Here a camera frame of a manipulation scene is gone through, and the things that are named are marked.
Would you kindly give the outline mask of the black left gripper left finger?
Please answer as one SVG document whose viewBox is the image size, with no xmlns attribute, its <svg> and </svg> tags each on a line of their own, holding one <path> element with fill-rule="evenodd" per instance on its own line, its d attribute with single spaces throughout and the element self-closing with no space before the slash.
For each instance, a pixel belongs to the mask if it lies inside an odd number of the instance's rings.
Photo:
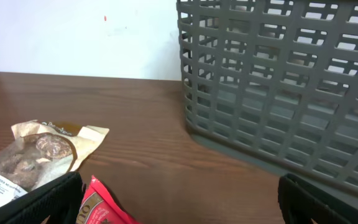
<svg viewBox="0 0 358 224">
<path fill-rule="evenodd" d="M 83 197 L 80 173 L 68 172 L 0 207 L 0 224 L 75 223 Z"/>
</svg>

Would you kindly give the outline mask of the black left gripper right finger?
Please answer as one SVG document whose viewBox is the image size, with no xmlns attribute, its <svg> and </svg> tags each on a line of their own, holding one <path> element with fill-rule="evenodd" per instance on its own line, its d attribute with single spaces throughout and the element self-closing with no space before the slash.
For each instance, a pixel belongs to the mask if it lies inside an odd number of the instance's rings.
<svg viewBox="0 0 358 224">
<path fill-rule="evenodd" d="M 294 174 L 280 177 L 278 203 L 286 224 L 358 223 L 358 209 Z"/>
</svg>

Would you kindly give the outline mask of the red and gold pasta packet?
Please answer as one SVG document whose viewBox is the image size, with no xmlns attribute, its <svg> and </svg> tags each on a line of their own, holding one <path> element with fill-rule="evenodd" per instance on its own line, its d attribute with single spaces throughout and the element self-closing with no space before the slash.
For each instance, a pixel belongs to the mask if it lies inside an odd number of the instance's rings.
<svg viewBox="0 0 358 224">
<path fill-rule="evenodd" d="M 95 176 L 85 191 L 76 224 L 140 224 L 119 207 L 108 189 Z"/>
</svg>

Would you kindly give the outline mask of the dried mushroom clear bag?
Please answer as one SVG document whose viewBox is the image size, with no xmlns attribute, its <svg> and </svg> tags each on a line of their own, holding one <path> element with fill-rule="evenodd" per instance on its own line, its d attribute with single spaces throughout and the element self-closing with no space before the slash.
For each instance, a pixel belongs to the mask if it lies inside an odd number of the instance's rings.
<svg viewBox="0 0 358 224">
<path fill-rule="evenodd" d="M 109 129 L 32 120 L 11 127 L 14 141 L 0 151 L 0 207 L 78 170 Z"/>
</svg>

